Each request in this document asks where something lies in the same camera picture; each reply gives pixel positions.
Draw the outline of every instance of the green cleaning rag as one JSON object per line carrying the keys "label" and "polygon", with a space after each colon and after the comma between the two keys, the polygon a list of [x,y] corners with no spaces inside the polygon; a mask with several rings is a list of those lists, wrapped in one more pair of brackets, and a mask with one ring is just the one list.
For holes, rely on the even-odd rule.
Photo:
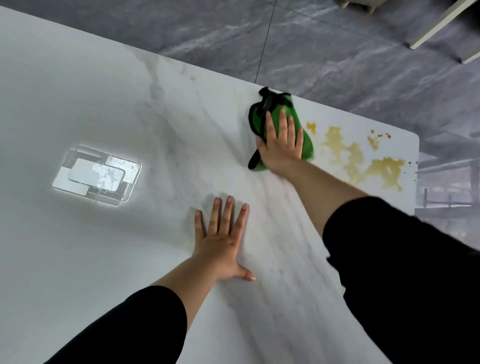
{"label": "green cleaning rag", "polygon": [[[266,128],[265,128],[265,115],[267,111],[270,111],[272,114],[273,125],[275,126],[276,134],[278,135],[278,121],[280,119],[280,110],[285,109],[287,118],[293,116],[295,122],[295,135],[297,135],[298,129],[301,128],[299,117],[293,107],[292,95],[287,93],[278,94],[274,91],[268,89],[268,87],[262,88],[258,92],[263,98],[262,101],[253,104],[250,107],[250,112],[248,113],[248,121],[252,131],[261,137],[264,142],[266,142]],[[303,132],[303,151],[301,158],[307,160],[313,157],[313,144],[308,136],[308,134]],[[251,170],[264,170],[266,169],[265,164],[262,162],[260,157],[260,152],[255,151],[250,162],[248,163],[248,168]]]}

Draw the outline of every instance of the finger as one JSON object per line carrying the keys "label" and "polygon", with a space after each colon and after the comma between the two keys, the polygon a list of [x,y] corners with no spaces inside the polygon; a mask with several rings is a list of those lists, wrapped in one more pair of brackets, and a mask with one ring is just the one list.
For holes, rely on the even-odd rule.
{"label": "finger", "polygon": [[295,144],[295,154],[298,158],[301,158],[303,150],[303,128],[300,128],[297,133],[297,143]]}
{"label": "finger", "polygon": [[245,227],[245,222],[247,221],[247,215],[248,215],[248,204],[243,204],[243,206],[241,207],[239,216],[237,217],[237,221],[233,225],[232,233],[230,234],[230,236],[235,241],[235,246],[238,246],[240,244],[240,238],[241,238],[241,235],[243,234],[243,228]]}
{"label": "finger", "polygon": [[260,155],[262,155],[264,153],[264,151],[266,151],[267,146],[264,143],[264,141],[262,140],[262,138],[259,137],[259,136],[256,137],[256,142],[257,142],[257,149],[260,152]]}
{"label": "finger", "polygon": [[278,139],[284,141],[288,140],[287,114],[285,109],[280,109],[280,117],[278,120]]}
{"label": "finger", "polygon": [[195,212],[195,244],[198,244],[205,237],[204,224],[202,222],[202,212]]}
{"label": "finger", "polygon": [[238,264],[235,278],[242,278],[243,280],[248,280],[250,282],[257,279],[257,277],[252,272],[250,272],[247,268],[241,266],[240,264]]}
{"label": "finger", "polygon": [[288,118],[288,146],[295,149],[295,122],[291,115]]}
{"label": "finger", "polygon": [[265,115],[265,126],[267,127],[267,143],[276,140],[275,126],[273,125],[272,114],[269,111]]}
{"label": "finger", "polygon": [[234,201],[235,200],[232,196],[227,197],[227,203],[225,204],[222,220],[220,221],[220,228],[218,229],[219,234],[228,235],[230,232],[230,218],[232,217],[232,207]]}
{"label": "finger", "polygon": [[213,200],[212,214],[210,215],[210,222],[208,223],[207,235],[217,235],[218,233],[218,212],[220,210],[220,198],[215,197]]}

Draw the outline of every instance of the table leg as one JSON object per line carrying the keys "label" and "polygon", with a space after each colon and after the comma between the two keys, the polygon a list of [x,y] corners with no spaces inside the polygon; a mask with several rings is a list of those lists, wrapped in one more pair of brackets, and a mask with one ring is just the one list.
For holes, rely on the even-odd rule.
{"label": "table leg", "polygon": [[462,63],[465,64],[471,62],[478,57],[480,57],[480,46],[478,46],[471,55],[469,55],[465,59],[462,59]]}
{"label": "table leg", "polygon": [[438,24],[434,25],[428,29],[424,34],[417,38],[413,43],[410,44],[410,49],[417,48],[420,44],[426,41],[428,38],[433,36],[436,32],[442,29],[445,25],[451,22],[457,15],[459,15],[463,10],[468,8],[471,4],[477,0],[457,0],[447,11],[442,14]]}

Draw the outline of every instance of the floor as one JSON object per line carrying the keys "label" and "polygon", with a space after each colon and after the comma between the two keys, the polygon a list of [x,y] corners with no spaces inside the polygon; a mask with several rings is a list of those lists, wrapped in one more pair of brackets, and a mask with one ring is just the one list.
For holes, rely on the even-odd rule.
{"label": "floor", "polygon": [[454,0],[0,0],[0,5],[417,133],[416,215],[480,248],[480,2],[410,50]]}

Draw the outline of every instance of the black sleeve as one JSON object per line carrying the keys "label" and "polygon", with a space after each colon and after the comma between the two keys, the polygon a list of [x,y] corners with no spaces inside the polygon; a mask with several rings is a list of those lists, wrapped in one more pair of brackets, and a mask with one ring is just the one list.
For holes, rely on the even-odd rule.
{"label": "black sleeve", "polygon": [[168,288],[147,287],[90,324],[47,363],[175,363],[186,334],[180,298]]}
{"label": "black sleeve", "polygon": [[394,363],[470,363],[480,340],[480,254],[376,197],[324,228],[344,299]]}

